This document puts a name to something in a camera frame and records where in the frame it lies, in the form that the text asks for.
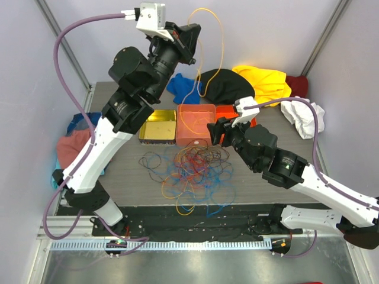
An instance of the white cloth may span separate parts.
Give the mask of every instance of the white cloth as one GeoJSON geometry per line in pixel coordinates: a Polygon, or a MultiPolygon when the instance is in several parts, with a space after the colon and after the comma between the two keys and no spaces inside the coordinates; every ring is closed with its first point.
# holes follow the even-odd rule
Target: white cloth
{"type": "MultiPolygon", "coordinates": [[[[325,129],[323,119],[325,111],[314,102],[312,102],[311,105],[316,110],[320,133],[325,129]]],[[[311,110],[306,104],[297,101],[285,101],[280,103],[280,110],[291,124],[295,124],[295,128],[302,139],[311,139],[314,137],[314,118],[311,110]]]]}

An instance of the black cloth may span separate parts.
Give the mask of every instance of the black cloth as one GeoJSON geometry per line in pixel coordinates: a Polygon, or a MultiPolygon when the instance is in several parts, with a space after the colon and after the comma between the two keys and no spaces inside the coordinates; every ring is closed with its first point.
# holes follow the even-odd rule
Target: black cloth
{"type": "MultiPolygon", "coordinates": [[[[203,83],[201,94],[204,95],[208,81],[216,73],[217,69],[201,74],[200,81],[203,83]]],[[[231,105],[236,100],[252,96],[254,98],[254,88],[241,75],[229,70],[221,69],[215,78],[209,83],[205,98],[213,104],[231,105]]]]}

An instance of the floor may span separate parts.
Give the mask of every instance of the floor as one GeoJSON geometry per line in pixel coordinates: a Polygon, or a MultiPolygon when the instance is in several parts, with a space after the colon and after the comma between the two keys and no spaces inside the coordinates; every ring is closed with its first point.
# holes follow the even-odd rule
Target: floor
{"type": "MultiPolygon", "coordinates": [[[[294,238],[290,252],[299,254],[311,242],[311,237],[294,238]]],[[[283,259],[266,250],[143,251],[100,259],[104,255],[51,251],[42,283],[359,283],[341,238],[319,237],[311,253],[299,259],[283,259]]]]}
{"type": "MultiPolygon", "coordinates": [[[[114,82],[98,82],[96,84],[91,111],[101,111],[117,89],[114,82]]],[[[172,102],[173,95],[164,92],[161,104],[156,109],[176,109],[172,102]]],[[[303,140],[296,129],[284,118],[279,107],[264,108],[257,116],[257,123],[262,124],[270,132],[278,136],[278,147],[293,151],[311,161],[312,140],[303,140]]],[[[119,206],[138,205],[173,205],[175,200],[165,199],[160,184],[150,180],[145,168],[138,164],[146,152],[154,151],[162,154],[167,147],[173,146],[142,146],[137,135],[128,141],[112,159],[100,182],[119,206]]],[[[306,203],[314,199],[300,193],[269,185],[261,178],[261,174],[253,174],[233,149],[230,162],[233,166],[233,177],[230,186],[236,190],[236,204],[271,204],[271,203],[306,203]]]]}

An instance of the gray wall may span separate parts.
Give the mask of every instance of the gray wall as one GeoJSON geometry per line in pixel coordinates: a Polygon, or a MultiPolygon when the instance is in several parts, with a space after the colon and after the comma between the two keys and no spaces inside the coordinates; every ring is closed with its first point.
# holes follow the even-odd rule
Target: gray wall
{"type": "MultiPolygon", "coordinates": [[[[311,99],[326,111],[320,149],[329,174],[379,196],[379,2],[352,1],[309,74],[311,99]]],[[[379,262],[379,249],[370,252],[379,262]]]]}
{"type": "MultiPolygon", "coordinates": [[[[118,13],[139,7],[141,0],[47,0],[62,27],[85,17],[118,13]]],[[[239,64],[279,69],[299,75],[338,0],[164,0],[166,20],[186,25],[199,7],[212,9],[225,32],[224,67],[239,64]]],[[[200,11],[192,20],[201,24],[204,46],[203,70],[217,68],[221,56],[221,33],[217,21],[200,11]]],[[[147,54],[149,43],[136,30],[134,21],[109,20],[83,26],[69,43],[91,82],[111,81],[108,69],[114,56],[125,46],[136,46],[147,54]]],[[[194,77],[196,68],[176,70],[194,77]]]]}
{"type": "MultiPolygon", "coordinates": [[[[54,36],[34,1],[0,9],[0,36],[0,283],[26,283],[53,194],[54,145],[76,111],[55,75],[54,36]]],[[[82,102],[85,89],[64,56],[61,62],[82,102]]]]}

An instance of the yellow cloth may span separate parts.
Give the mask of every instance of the yellow cloth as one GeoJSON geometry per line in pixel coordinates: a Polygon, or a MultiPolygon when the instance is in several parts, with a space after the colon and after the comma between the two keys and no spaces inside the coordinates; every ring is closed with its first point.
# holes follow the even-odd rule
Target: yellow cloth
{"type": "Polygon", "coordinates": [[[291,88],[285,82],[287,75],[283,72],[245,65],[236,66],[232,71],[249,81],[255,91],[255,101],[259,104],[291,95],[291,88]]]}

